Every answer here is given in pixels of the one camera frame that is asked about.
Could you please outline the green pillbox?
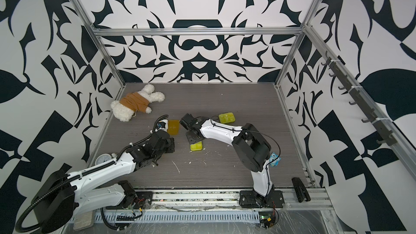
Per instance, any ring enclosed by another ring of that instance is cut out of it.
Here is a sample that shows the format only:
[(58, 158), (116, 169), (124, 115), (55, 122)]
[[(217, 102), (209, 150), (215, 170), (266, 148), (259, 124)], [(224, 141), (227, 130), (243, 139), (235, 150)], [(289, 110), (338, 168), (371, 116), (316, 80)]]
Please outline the green pillbox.
[(219, 114), (218, 118), (221, 124), (230, 124), (236, 121), (235, 115), (232, 112)]
[(203, 150), (203, 142), (202, 141), (190, 145), (190, 151), (191, 152), (197, 152), (197, 151), (202, 151), (202, 150)]

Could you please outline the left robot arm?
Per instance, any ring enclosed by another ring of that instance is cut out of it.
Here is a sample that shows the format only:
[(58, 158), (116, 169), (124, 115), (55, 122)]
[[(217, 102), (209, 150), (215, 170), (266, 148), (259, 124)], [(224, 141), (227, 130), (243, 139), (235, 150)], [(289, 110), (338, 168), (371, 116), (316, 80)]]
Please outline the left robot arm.
[(159, 130), (146, 140), (126, 146), (108, 161), (78, 172), (54, 172), (35, 196), (39, 201), (34, 207), (38, 229), (48, 234), (76, 215), (105, 207), (129, 207), (138, 198), (128, 181), (111, 186), (105, 184), (155, 164), (162, 155), (173, 152), (174, 138)]

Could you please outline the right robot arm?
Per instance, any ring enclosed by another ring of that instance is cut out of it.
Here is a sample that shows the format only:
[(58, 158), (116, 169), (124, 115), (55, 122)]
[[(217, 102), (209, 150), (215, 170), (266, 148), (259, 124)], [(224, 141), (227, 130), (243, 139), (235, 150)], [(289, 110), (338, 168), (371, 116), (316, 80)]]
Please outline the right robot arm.
[(186, 129), (190, 144), (213, 139), (231, 145), (241, 163), (251, 171), (253, 191), (263, 198), (269, 196), (273, 187), (269, 173), (271, 146), (252, 124), (231, 126), (208, 117), (195, 118), (188, 113), (180, 124)]

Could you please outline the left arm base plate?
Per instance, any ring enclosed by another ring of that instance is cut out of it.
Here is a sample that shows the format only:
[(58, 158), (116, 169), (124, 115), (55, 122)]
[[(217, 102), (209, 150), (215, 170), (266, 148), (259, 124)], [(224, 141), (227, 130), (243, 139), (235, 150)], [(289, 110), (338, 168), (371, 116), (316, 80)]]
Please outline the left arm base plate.
[(139, 210), (149, 209), (152, 205), (153, 192), (152, 191), (137, 191), (133, 199), (125, 198), (121, 204), (117, 206), (107, 206), (107, 210)]

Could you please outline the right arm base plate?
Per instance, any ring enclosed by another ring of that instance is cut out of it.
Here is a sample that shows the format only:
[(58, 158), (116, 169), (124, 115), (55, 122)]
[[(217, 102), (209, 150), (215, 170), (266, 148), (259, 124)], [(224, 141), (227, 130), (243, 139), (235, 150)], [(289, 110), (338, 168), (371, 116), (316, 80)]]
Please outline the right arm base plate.
[(271, 192), (265, 197), (256, 193), (254, 190), (239, 192), (239, 205), (244, 209), (256, 208), (283, 208), (285, 201), (283, 193), (277, 190)]

